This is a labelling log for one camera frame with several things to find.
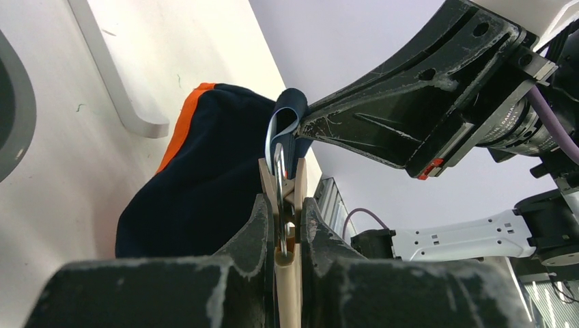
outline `folded cloth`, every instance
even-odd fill
[[[116,256],[211,255],[237,233],[262,192],[257,160],[274,108],[243,87],[195,89],[157,173],[119,218]]]

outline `round hole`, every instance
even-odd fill
[[[436,74],[436,70],[434,70],[434,68],[429,68],[429,69],[425,70],[424,72],[420,73],[418,75],[418,78],[420,81],[431,81],[434,78],[435,74]]]
[[[472,34],[478,38],[479,36],[484,36],[487,31],[488,23],[480,23],[475,27],[475,30],[472,31]]]
[[[529,55],[528,53],[523,57],[519,58],[519,65],[525,67],[529,65],[533,61],[533,56]]]

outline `metal rod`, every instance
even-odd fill
[[[286,222],[283,212],[283,182],[285,181],[285,163],[283,161],[283,146],[278,143],[273,155],[274,177],[276,182],[277,208],[279,211],[278,235],[280,250],[283,256],[287,256]]]

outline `metal ring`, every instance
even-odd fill
[[[285,226],[287,222],[283,217],[283,182],[285,180],[285,163],[283,160],[283,146],[278,143],[275,146],[275,153],[273,155],[273,167],[274,167],[274,177],[276,182],[276,197],[277,197],[277,208],[279,211],[279,225],[278,225],[278,236],[281,253],[287,256],[287,234],[285,231]]]

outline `dark blue cloth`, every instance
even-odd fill
[[[203,93],[178,154],[119,218],[116,256],[202,256],[223,246],[262,192],[257,160],[264,157],[274,107],[232,85]],[[308,147],[296,149],[296,156]]]

